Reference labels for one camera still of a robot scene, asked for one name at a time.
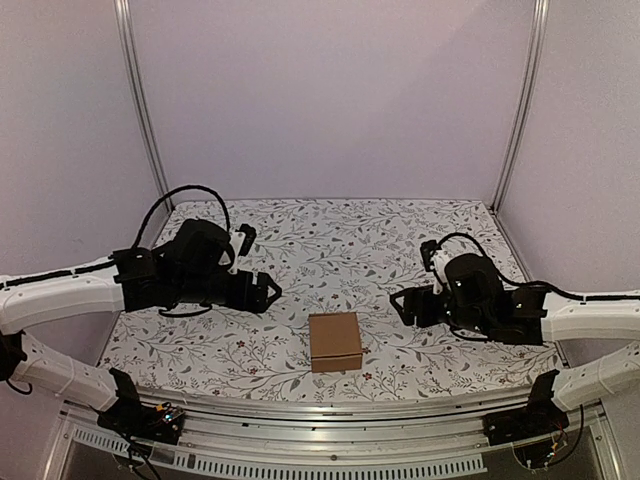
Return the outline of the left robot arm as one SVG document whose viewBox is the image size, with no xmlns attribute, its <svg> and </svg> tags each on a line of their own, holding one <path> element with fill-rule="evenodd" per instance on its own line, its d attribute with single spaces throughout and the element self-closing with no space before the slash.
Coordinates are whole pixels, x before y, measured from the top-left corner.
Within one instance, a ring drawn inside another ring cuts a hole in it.
<svg viewBox="0 0 640 480">
<path fill-rule="evenodd" d="M 182 304 L 202 312 L 221 306 L 262 314 L 282 295 L 267 273 L 241 270 L 256 231 L 244 224 L 229 232 L 188 219 L 173 239 L 147 249 L 134 245 L 92 264 L 1 280 L 1 379 L 43 387 L 111 419 L 128 434 L 148 426 L 130 376 L 89 366 L 55 351 L 28 328 L 92 313 L 157 308 L 167 318 Z"/>
</svg>

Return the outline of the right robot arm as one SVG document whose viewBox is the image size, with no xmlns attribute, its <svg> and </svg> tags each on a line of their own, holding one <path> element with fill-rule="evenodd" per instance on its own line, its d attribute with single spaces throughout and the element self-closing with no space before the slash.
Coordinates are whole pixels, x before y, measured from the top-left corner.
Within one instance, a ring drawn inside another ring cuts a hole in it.
<svg viewBox="0 0 640 480">
<path fill-rule="evenodd" d="M 541 283 L 505 286 L 493 261 L 467 253 L 437 250 L 423 256 L 435 277 L 432 285 L 391 295 L 390 303 L 407 326 L 444 324 L 489 342 L 540 346 L 574 339 L 617 339 L 623 348 L 581 366 L 538 376 L 517 427 L 537 436 L 552 424 L 556 410 L 623 392 L 639 383 L 639 294 L 562 293 Z"/>
</svg>

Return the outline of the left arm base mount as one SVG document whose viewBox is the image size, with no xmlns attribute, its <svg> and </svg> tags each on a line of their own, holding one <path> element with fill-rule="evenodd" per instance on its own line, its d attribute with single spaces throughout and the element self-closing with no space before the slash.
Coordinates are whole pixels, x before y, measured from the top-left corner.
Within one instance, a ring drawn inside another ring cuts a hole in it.
<svg viewBox="0 0 640 480">
<path fill-rule="evenodd" d="M 146 406 L 139 400 L 119 399 L 108 410 L 98 411 L 97 424 L 126 438 L 177 445 L 184 421 L 184 409 L 170 402 Z"/>
</svg>

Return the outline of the brown cardboard box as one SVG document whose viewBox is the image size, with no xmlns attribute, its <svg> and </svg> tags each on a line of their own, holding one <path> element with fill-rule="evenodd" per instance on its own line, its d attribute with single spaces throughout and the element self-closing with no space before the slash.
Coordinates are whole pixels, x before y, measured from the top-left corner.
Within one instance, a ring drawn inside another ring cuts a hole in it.
<svg viewBox="0 0 640 480">
<path fill-rule="evenodd" d="M 354 312 L 309 316 L 311 371 L 333 373 L 362 368 L 363 347 Z"/>
</svg>

